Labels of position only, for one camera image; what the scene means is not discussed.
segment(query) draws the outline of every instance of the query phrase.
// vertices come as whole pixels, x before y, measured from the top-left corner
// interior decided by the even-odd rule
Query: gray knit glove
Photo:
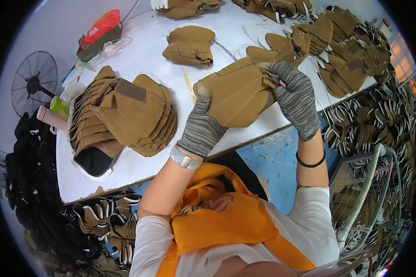
[[[320,127],[320,121],[311,80],[286,62],[259,63],[258,66],[272,76],[276,84],[274,98],[283,115],[296,127],[299,138],[303,141],[312,139]]]
[[[213,119],[209,112],[211,90],[199,81],[198,96],[192,112],[188,116],[185,129],[178,146],[186,152],[206,158],[227,131]]]

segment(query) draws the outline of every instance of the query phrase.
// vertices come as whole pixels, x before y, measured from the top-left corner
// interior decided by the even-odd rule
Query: floor
[[[321,120],[321,130],[326,128],[325,121]],[[270,190],[270,202],[273,203],[283,214],[291,211],[296,192],[296,151],[298,134],[296,128],[291,126],[271,136],[263,138],[255,143],[239,148],[237,153],[245,161],[251,170],[261,174],[268,184]],[[340,159],[340,155],[323,144],[326,152],[328,175],[333,174]],[[143,195],[150,181],[136,188],[138,195]],[[106,243],[107,250],[112,253],[112,246]]]

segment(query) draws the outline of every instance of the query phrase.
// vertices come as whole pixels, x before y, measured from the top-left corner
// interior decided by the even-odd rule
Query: white shirt
[[[294,245],[315,266],[339,258],[339,248],[331,225],[328,187],[301,187],[289,215],[260,199],[279,234]],[[129,277],[155,276],[174,235],[163,218],[145,216],[136,226],[136,242]],[[229,244],[202,248],[179,258],[176,276],[212,277],[226,258],[239,256],[244,262],[281,262],[264,244]]]

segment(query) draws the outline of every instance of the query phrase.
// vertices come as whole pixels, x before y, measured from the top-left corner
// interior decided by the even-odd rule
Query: white table
[[[284,28],[289,28],[288,26],[278,25],[276,22],[258,14],[246,13],[245,10],[230,1],[222,3],[219,11],[208,11],[206,14],[195,18],[168,19],[160,11],[151,11],[134,17],[123,24],[122,37],[131,37],[133,41],[119,55],[104,60],[95,69],[98,72],[103,66],[109,65],[115,71],[117,77],[129,81],[133,80],[142,71],[149,71],[156,75],[171,88],[172,102],[178,115],[177,133],[169,145],[152,158],[142,157],[132,149],[125,147],[116,158],[112,167],[113,172],[104,180],[95,181],[83,175],[72,165],[73,155],[68,146],[66,134],[63,131],[58,132],[57,176],[60,197],[64,203],[97,196],[123,186],[148,180],[156,175],[168,159],[171,147],[181,137],[186,119],[193,108],[193,84],[234,62],[224,50],[214,43],[211,45],[214,58],[211,67],[180,65],[165,59],[161,53],[168,45],[166,36],[177,25],[194,22],[214,30],[216,33],[215,40],[232,53],[243,44],[255,45],[259,34],[273,32],[284,36]],[[327,93],[319,76],[314,72],[310,59],[305,59],[299,69],[311,78],[318,111],[342,100]],[[94,79],[97,72],[84,69],[80,76],[80,82],[87,86]],[[375,83],[374,78],[369,77],[361,90]],[[229,129],[210,152],[210,155],[251,142],[288,124],[289,121],[275,103],[247,128]]]

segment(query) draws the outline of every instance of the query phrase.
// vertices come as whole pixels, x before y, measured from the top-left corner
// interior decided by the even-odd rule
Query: fan guard
[[[30,116],[41,105],[49,104],[57,86],[57,65],[46,51],[27,56],[17,69],[12,82],[12,107],[18,116]]]

